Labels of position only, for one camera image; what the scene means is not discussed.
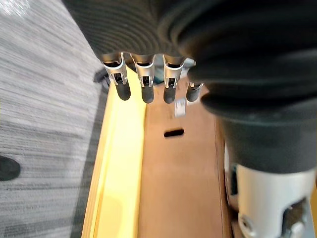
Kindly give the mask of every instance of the cardboard box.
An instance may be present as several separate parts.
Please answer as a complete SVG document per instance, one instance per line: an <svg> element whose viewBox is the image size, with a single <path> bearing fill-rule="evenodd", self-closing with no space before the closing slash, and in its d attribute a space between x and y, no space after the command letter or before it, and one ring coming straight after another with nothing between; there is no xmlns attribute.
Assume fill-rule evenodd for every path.
<svg viewBox="0 0 317 238"><path fill-rule="evenodd" d="M187 104L188 84L187 79L178 83L172 104L163 101L164 86L157 87L147 105L139 238L231 237L223 139L201 103ZM183 135L164 136L180 129Z"/></svg>
<svg viewBox="0 0 317 238"><path fill-rule="evenodd" d="M131 98L109 90L82 238L230 238L231 230L241 238L227 205L217 119L184 100L186 79L177 87L175 116L163 85L146 105L137 75L127 72ZM183 135L164 137L181 128ZM316 188L311 206L316 223Z"/></svg>

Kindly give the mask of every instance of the black rubber fingertip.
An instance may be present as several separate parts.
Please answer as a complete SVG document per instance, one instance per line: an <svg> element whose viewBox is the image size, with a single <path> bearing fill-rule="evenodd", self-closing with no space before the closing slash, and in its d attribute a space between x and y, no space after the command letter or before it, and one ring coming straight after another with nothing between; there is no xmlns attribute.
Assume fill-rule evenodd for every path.
<svg viewBox="0 0 317 238"><path fill-rule="evenodd" d="M186 92L186 99L189 102L194 102L198 99L200 93L199 88L192 88L190 85L188 85L187 92Z"/></svg>
<svg viewBox="0 0 317 238"><path fill-rule="evenodd" d="M117 88L118 96L124 101L127 101L131 96L129 82L126 84L118 84L115 86Z"/></svg>
<svg viewBox="0 0 317 238"><path fill-rule="evenodd" d="M21 167L18 162L8 157L0 156L0 181L8 181L19 177Z"/></svg>
<svg viewBox="0 0 317 238"><path fill-rule="evenodd" d="M145 103L153 102L153 100L154 100L153 86L152 87L149 87L149 86L141 87L141 92L142 92L143 102L145 102Z"/></svg>
<svg viewBox="0 0 317 238"><path fill-rule="evenodd" d="M169 88L164 88L164 101L168 104L174 102L175 100L175 95L176 95L176 89L169 87Z"/></svg>

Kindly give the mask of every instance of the white label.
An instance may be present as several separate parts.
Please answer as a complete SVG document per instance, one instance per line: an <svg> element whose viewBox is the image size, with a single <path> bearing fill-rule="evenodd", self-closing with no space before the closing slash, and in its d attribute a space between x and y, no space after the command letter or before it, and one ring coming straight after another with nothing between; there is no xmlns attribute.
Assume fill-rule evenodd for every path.
<svg viewBox="0 0 317 238"><path fill-rule="evenodd" d="M183 117L186 115L186 99L181 98L175 101L175 117Z"/></svg>

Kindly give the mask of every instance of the robotic hand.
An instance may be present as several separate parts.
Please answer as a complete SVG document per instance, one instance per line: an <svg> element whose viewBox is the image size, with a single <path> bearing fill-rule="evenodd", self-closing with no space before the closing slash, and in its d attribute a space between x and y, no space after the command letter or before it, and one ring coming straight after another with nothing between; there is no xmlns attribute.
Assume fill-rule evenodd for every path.
<svg viewBox="0 0 317 238"><path fill-rule="evenodd" d="M317 145L317 2L314 0L64 0L121 99L131 54L146 103L153 58L164 54L164 100L184 59L196 61L188 99L223 128L229 203L247 238L295 238L305 229ZM237 197L235 203L231 198Z"/></svg>

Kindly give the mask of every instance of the gray carpet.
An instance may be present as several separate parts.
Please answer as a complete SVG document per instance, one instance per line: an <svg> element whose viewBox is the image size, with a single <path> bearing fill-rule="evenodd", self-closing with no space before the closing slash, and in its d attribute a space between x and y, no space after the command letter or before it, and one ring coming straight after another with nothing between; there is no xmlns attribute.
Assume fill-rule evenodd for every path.
<svg viewBox="0 0 317 238"><path fill-rule="evenodd" d="M101 68L56 0L0 0L0 238L81 236L106 93Z"/></svg>

